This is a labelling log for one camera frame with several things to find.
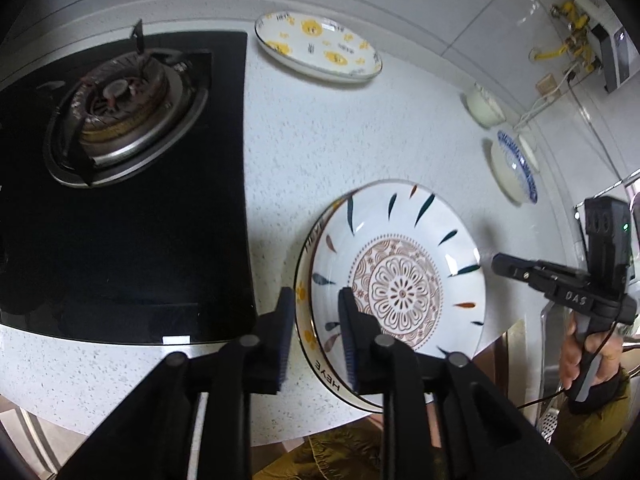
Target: brown floral medallion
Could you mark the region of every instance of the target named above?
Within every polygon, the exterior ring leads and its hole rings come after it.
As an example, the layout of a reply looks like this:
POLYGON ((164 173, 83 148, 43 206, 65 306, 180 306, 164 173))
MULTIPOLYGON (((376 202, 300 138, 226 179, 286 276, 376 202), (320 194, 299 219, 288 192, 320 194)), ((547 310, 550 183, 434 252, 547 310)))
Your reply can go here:
POLYGON ((429 253, 411 238, 374 238, 356 257, 349 283, 358 309, 376 316, 384 332, 412 348, 434 332, 442 311, 442 283, 429 253))

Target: person's hand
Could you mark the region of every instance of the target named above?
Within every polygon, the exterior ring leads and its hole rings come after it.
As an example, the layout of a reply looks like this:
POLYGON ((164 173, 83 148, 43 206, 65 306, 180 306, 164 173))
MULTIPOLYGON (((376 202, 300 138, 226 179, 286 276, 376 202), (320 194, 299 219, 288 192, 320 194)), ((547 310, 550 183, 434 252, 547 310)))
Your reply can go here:
MULTIPOLYGON (((565 390, 568 390, 580 375, 582 347, 575 339, 575 329, 574 315, 571 314, 569 329, 566 332, 562 350, 560 351, 560 380, 565 390)), ((606 336, 607 332, 591 334, 584 342, 585 349, 591 353, 595 352, 606 336)), ((603 346, 600 354, 602 354, 602 361, 591 386, 605 383, 618 373, 620 358, 622 357, 622 338, 614 332, 607 344, 603 346)))

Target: countertop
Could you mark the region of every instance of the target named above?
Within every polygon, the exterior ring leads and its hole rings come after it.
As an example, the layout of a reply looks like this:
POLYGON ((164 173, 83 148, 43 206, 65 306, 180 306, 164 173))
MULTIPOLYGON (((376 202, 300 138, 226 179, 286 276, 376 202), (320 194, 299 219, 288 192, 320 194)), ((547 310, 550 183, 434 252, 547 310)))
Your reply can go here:
MULTIPOLYGON (((471 119, 460 88, 384 52, 382 74, 370 84, 316 82, 264 54, 249 22, 173 22, 156 24, 155 31, 203 27, 249 32, 244 173, 258 311, 271 310, 280 287, 292 285, 306 233, 336 197, 382 178, 420 182, 455 209, 478 244, 487 284, 479 349, 525 320, 526 389, 534 398, 546 301, 524 285, 496 278, 487 264, 497 251, 568 259, 571 241, 561 235, 568 229, 565 204, 544 146, 538 152, 538 204, 517 206, 500 191, 487 163, 489 139, 497 130, 483 130, 471 119)), ((179 349, 198 355, 216 348, 90 344, 0 326, 0 394, 55 424, 90 433, 165 354, 179 349)), ((294 336, 283 390, 253 397, 253 442, 295 438, 364 415, 316 379, 294 336)))

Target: device handle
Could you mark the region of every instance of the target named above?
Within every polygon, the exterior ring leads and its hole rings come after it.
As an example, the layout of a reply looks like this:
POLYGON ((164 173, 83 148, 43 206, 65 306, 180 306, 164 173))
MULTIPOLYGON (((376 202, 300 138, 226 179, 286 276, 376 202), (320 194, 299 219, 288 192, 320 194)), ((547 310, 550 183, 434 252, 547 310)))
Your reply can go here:
POLYGON ((603 330, 601 327, 594 327, 589 316, 574 312, 574 318, 576 323, 575 338, 582 345, 582 359, 580 360, 580 375, 574 380, 566 396, 575 402, 584 402, 589 396, 589 390, 602 361, 602 354, 594 356, 584 349, 584 340, 591 334, 603 330))

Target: gas burner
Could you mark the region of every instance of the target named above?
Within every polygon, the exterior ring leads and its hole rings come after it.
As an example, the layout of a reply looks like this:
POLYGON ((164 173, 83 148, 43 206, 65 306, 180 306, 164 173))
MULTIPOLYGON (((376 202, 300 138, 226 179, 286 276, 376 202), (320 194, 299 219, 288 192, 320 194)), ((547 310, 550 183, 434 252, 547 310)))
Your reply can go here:
POLYGON ((191 56, 203 53, 129 52, 82 77, 49 123, 44 157, 52 176, 71 187, 113 184, 175 144, 208 96, 208 77, 191 56))

